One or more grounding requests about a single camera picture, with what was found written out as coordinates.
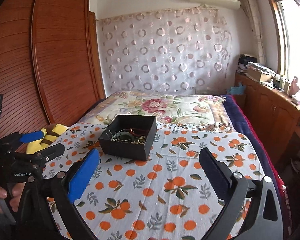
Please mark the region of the person's left hand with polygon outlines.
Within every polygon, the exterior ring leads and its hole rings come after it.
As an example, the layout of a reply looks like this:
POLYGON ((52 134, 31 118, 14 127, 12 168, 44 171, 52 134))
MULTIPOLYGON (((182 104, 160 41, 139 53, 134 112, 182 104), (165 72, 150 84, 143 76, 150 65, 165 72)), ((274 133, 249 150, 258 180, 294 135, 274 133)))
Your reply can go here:
MULTIPOLYGON (((21 195, 24 189, 25 183, 17 183, 12 189, 12 199, 10 200, 10 206, 13 212, 18 211, 21 195)), ((7 197, 7 191, 0 187, 0 199, 5 199, 7 197)))

